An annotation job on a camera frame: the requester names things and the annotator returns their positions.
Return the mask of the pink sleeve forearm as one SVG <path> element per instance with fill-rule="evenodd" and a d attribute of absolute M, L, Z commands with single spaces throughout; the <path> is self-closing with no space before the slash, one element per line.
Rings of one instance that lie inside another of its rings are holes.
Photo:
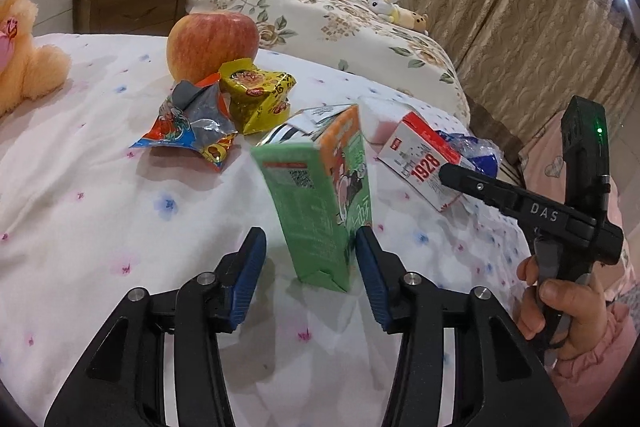
<path fill-rule="evenodd" d="M 570 422 L 579 426 L 604 398 L 630 355 L 637 333 L 625 303 L 608 307 L 603 337 L 592 350 L 557 361 L 550 372 Z"/>

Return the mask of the person's right hand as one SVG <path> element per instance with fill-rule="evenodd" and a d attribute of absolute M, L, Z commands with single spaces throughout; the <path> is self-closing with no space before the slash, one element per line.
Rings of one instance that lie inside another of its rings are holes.
<path fill-rule="evenodd" d="M 588 285 L 552 279 L 538 284 L 538 272 L 534 256 L 523 260 L 516 270 L 518 279 L 527 284 L 515 314 L 520 332 L 527 340 L 542 332 L 546 320 L 538 303 L 543 303 L 572 318 L 568 332 L 554 337 L 555 343 L 564 340 L 556 350 L 559 360 L 573 360 L 597 347 L 608 328 L 608 309 L 597 277 L 593 275 Z"/>

